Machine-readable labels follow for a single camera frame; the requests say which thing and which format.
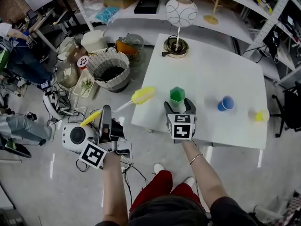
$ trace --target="gold stand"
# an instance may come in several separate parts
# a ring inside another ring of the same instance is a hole
[[[218,11],[217,7],[218,6],[222,7],[222,5],[218,5],[219,0],[216,0],[216,1],[213,0],[213,2],[214,2],[213,13],[212,13],[212,15],[205,15],[204,20],[210,24],[216,25],[216,24],[218,24],[218,20],[214,17],[214,15],[215,15],[216,11]]]

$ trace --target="black shirt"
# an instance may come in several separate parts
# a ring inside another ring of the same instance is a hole
[[[216,226],[257,226],[251,217],[229,197],[216,200],[211,208]],[[207,226],[204,209],[190,198],[167,195],[147,201],[129,215],[129,226]],[[96,226],[118,226],[104,221]]]

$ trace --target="cup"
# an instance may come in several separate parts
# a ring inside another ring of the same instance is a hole
[[[170,90],[170,103],[173,107],[178,107],[185,99],[185,91],[180,87]]]
[[[225,96],[217,105],[219,111],[229,111],[234,107],[234,100],[230,96]]]
[[[255,121],[264,121],[267,122],[269,120],[269,111],[261,110],[255,115]]]

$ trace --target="white lamp shade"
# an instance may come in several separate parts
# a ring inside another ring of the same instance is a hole
[[[184,4],[177,0],[170,0],[166,4],[166,17],[174,26],[188,27],[197,19],[198,8],[194,3]]]

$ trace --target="desk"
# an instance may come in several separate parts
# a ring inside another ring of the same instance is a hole
[[[159,34],[143,86],[154,86],[156,96],[137,105],[132,124],[167,132],[164,101],[175,86],[197,108],[195,139],[223,145],[265,149],[267,122],[254,122],[254,113],[267,109],[264,77],[260,65],[224,49],[185,39],[186,57],[162,57],[167,34]],[[231,111],[220,112],[223,96],[235,100]]]
[[[39,28],[43,25],[46,19],[51,15],[52,10],[53,9],[48,11],[43,17],[38,18],[36,23],[29,30],[30,32],[34,32],[37,36],[39,36],[47,44],[47,46],[50,47],[53,52],[55,52],[56,48],[49,42],[49,40],[39,30]]]

